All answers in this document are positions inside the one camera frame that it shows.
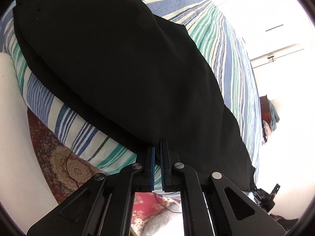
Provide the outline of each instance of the mattress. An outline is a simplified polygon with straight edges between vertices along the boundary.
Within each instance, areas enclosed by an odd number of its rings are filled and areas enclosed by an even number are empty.
[[[261,120],[251,63],[233,27],[210,0],[142,0],[153,14],[186,27],[218,81],[224,103],[240,127],[252,164],[259,167]],[[19,88],[30,109],[60,141],[79,157],[108,174],[135,162],[136,154],[117,143],[62,103],[31,72],[16,40],[12,8],[0,21],[0,46],[11,55]],[[161,170],[155,166],[155,190],[161,191]]]

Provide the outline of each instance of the black fabric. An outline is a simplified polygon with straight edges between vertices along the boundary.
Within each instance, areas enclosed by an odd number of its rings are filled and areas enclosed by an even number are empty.
[[[165,137],[183,163],[249,190],[239,126],[184,26],[140,0],[17,0],[13,12],[31,71],[87,122],[135,153]]]

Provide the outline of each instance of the white fur rug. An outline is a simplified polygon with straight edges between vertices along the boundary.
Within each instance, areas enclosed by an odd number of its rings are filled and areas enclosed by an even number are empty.
[[[182,206],[174,204],[151,218],[144,226],[142,236],[184,236]]]

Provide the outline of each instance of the triangular cutout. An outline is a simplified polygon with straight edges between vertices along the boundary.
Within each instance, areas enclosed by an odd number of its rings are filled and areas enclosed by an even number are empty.
[[[240,198],[237,193],[235,193],[231,188],[227,187],[224,192],[229,200],[232,207],[234,215],[238,221],[241,221],[247,217],[255,214],[253,210],[242,198]]]

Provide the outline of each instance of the patterned rug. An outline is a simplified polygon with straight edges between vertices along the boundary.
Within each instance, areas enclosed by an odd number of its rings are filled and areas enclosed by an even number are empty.
[[[34,151],[47,184],[58,203],[64,201],[94,174],[102,172],[62,145],[54,133],[28,110]],[[145,223],[174,201],[153,193],[136,193],[131,227],[141,235]]]

